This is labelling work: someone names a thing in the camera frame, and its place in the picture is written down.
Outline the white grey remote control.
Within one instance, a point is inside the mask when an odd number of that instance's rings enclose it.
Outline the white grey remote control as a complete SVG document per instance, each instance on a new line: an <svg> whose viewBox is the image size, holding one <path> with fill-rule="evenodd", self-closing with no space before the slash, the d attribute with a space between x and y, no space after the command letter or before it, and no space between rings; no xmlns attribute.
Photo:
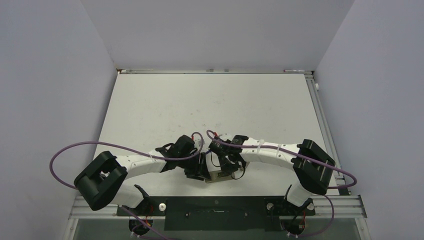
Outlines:
<svg viewBox="0 0 424 240"><path fill-rule="evenodd" d="M228 174L226 172L223 172L222 170L210 171L209 175L210 178L204 180L204 182L207 184L230 181L234 178L234 173Z"/></svg>

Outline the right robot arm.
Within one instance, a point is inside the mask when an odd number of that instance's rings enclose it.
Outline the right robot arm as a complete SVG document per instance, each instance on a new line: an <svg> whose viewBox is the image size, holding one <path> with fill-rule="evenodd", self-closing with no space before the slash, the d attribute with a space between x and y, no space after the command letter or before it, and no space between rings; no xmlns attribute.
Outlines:
<svg viewBox="0 0 424 240"><path fill-rule="evenodd" d="M326 195L333 178L335 161L316 142L281 144L257 140L245 135L232 139L214 136L208 146L217 155L222 170L233 173L250 163L263 163L293 170L297 179L291 184L282 207L289 214L297 213L312 195Z"/></svg>

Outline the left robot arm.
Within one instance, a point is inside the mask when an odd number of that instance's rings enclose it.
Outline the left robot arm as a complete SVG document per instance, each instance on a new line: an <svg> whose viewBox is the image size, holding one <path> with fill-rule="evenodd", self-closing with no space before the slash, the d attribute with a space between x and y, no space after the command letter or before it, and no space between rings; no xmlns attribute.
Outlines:
<svg viewBox="0 0 424 240"><path fill-rule="evenodd" d="M157 147L146 155L119 155L101 152L74 180L73 184L93 211L109 204L126 206L136 215L148 211L148 194L128 180L149 173L163 173L182 168L189 179L211 179L206 154L200 152L194 140L180 136L175 143Z"/></svg>

